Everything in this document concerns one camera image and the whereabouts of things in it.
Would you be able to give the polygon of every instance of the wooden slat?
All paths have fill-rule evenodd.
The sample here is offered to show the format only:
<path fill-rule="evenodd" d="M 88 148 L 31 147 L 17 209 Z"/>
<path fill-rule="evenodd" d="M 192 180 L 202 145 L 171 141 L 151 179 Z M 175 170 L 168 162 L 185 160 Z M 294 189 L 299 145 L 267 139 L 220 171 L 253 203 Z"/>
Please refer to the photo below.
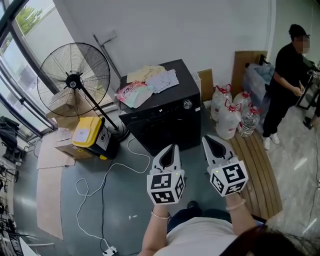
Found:
<path fill-rule="evenodd" d="M 258 64 L 261 54 L 267 57 L 268 52 L 265 50 L 241 50 L 235 52 L 231 82 L 233 98 L 243 91 L 246 63 Z"/>
<path fill-rule="evenodd" d="M 247 171 L 250 173 L 252 184 L 255 190 L 255 194 L 257 197 L 257 204 L 260 209 L 260 217 L 267 220 L 268 219 L 268 210 L 266 205 L 266 199 L 264 195 L 264 191 L 260 182 L 260 178 L 254 163 L 254 160 L 250 154 L 248 146 L 245 140 L 240 136 L 238 132 L 235 133 L 235 138 L 239 143 L 240 149 L 242 150 L 245 162 L 247 164 Z"/>
<path fill-rule="evenodd" d="M 242 153 L 242 150 L 240 149 L 239 143 L 237 142 L 237 139 L 235 137 L 233 137 L 231 140 L 232 140 L 232 146 L 233 146 L 233 150 L 234 150 L 235 154 L 238 156 L 239 160 L 242 160 L 244 162 L 245 168 L 248 170 L 248 165 L 246 163 L 246 159 L 244 158 L 244 155 Z M 249 180 L 246 183 L 246 187 L 248 190 L 249 197 L 246 199 L 250 199 L 250 204 L 251 204 L 251 209 L 252 209 L 252 211 L 250 213 L 260 217 L 261 212 L 260 212 L 260 209 L 258 206 L 258 199 L 257 199 L 255 187 L 252 184 L 252 178 L 251 178 L 251 174 L 249 171 L 248 171 L 248 177 L 249 177 Z"/>
<path fill-rule="evenodd" d="M 260 183 L 261 183 L 262 190 L 264 193 L 266 209 L 268 212 L 268 219 L 269 219 L 269 217 L 272 217 L 274 215 L 274 209 L 273 209 L 272 200 L 271 200 L 271 196 L 270 196 L 269 186 L 268 186 L 265 174 L 264 174 L 264 170 L 262 169 L 262 164 L 260 163 L 260 160 L 258 158 L 257 152 L 254 148 L 254 145 L 253 145 L 251 139 L 249 137 L 247 137 L 244 139 L 244 141 L 246 142 L 248 149 L 251 153 L 253 163 L 255 165 L 257 174 L 260 179 Z"/>
<path fill-rule="evenodd" d="M 279 211 L 278 211 L 278 204 L 277 204 L 277 198 L 276 198 L 276 193 L 275 193 L 275 186 L 278 187 L 277 184 L 274 184 L 270 178 L 270 174 L 269 174 L 269 171 L 268 171 L 268 168 L 267 168 L 267 164 L 266 164 L 266 160 L 264 159 L 261 151 L 260 151 L 260 148 L 259 148 L 259 144 L 262 143 L 261 139 L 260 140 L 256 140 L 256 137 L 251 135 L 249 137 L 251 139 L 251 142 L 253 144 L 253 148 L 259 158 L 259 161 L 261 163 L 261 168 L 262 168 L 262 172 L 265 176 L 265 180 L 266 180 L 266 183 L 268 185 L 268 188 L 269 188 L 269 193 L 270 193 L 270 198 L 271 198 L 271 202 L 272 202 L 272 209 L 273 209 L 273 215 L 276 215 Z"/>
<path fill-rule="evenodd" d="M 203 102 L 211 101 L 214 94 L 214 81 L 211 68 L 198 71 L 198 75 L 201 78 L 201 100 Z"/>
<path fill-rule="evenodd" d="M 235 147 L 236 147 L 236 146 L 234 145 L 234 140 L 235 140 L 235 138 L 233 137 L 232 139 L 228 140 L 228 142 L 231 144 L 233 150 L 235 151 Z M 240 161 L 243 160 L 243 156 L 239 156 L 238 154 L 237 154 L 237 156 L 238 156 L 238 159 L 239 159 Z M 246 199 L 245 206 L 247 207 L 247 209 L 249 210 L 249 212 L 250 212 L 251 214 L 254 214 L 254 211 L 253 211 L 253 208 L 252 208 L 252 204 L 251 204 L 251 198 L 250 198 L 250 195 L 249 195 L 248 183 L 247 183 L 247 185 L 243 188 L 243 190 L 241 191 L 241 194 L 242 194 L 242 197 L 243 197 L 244 199 Z"/>
<path fill-rule="evenodd" d="M 255 137 L 256 141 L 259 140 L 259 135 L 257 134 L 256 131 L 253 132 L 253 136 Z M 264 162 L 265 162 L 267 170 L 269 172 L 270 179 L 273 183 L 273 189 L 274 189 L 275 198 L 276 198 L 277 210 L 280 212 L 280 211 L 282 211 L 283 207 L 282 207 L 282 201 L 281 201 L 276 177 L 275 177 L 274 171 L 271 167 L 271 163 L 270 163 L 269 158 L 267 156 L 266 150 L 264 149 L 264 146 L 262 145 L 262 143 L 258 143 L 258 146 L 259 146 L 260 152 L 264 158 Z"/>

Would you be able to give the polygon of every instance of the black cap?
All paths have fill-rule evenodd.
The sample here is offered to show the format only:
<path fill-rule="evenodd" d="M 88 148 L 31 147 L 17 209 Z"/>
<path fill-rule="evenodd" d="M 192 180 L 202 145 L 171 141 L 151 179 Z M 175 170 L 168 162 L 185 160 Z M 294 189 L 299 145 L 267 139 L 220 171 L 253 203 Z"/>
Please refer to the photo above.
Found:
<path fill-rule="evenodd" d="M 292 24 L 289 29 L 289 34 L 291 38 L 298 38 L 298 37 L 307 37 L 309 38 L 310 35 L 306 33 L 304 28 L 297 24 Z"/>

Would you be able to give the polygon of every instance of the folded clothing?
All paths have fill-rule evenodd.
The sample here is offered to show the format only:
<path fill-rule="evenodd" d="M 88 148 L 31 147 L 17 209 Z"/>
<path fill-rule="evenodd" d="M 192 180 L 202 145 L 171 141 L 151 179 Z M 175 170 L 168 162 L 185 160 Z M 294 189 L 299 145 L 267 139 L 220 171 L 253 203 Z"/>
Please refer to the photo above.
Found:
<path fill-rule="evenodd" d="M 132 83 L 134 81 L 145 82 L 148 78 L 165 72 L 166 69 L 163 66 L 144 66 L 135 72 L 129 73 L 126 77 L 127 83 Z"/>
<path fill-rule="evenodd" d="M 150 98 L 152 93 L 152 90 L 145 83 L 135 81 L 119 90 L 116 97 L 128 107 L 136 109 Z"/>
<path fill-rule="evenodd" d="M 176 71 L 171 69 L 148 78 L 145 82 L 155 94 L 161 93 L 165 89 L 179 84 Z"/>

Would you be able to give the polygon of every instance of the pink package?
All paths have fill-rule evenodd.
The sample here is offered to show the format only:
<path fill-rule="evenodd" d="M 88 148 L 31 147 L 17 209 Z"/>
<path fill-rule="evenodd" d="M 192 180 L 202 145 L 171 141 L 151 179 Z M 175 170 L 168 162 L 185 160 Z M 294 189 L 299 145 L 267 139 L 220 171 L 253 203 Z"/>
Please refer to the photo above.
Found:
<path fill-rule="evenodd" d="M 153 91 L 145 83 L 134 81 L 119 90 L 116 97 L 128 107 L 138 108 L 152 93 Z"/>

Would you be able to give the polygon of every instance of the white sneaker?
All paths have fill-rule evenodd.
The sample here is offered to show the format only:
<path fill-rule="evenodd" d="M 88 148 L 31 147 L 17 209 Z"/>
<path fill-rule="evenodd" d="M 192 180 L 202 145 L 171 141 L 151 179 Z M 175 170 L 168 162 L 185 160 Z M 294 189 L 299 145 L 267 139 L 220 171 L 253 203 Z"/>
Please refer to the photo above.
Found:
<path fill-rule="evenodd" d="M 262 138 L 262 144 L 264 146 L 264 149 L 269 150 L 270 149 L 270 137 L 261 136 L 261 138 Z"/>
<path fill-rule="evenodd" d="M 279 140 L 279 137 L 278 137 L 277 133 L 271 134 L 270 138 L 271 138 L 271 140 L 272 140 L 272 142 L 274 144 L 279 144 L 280 143 L 280 140 Z"/>

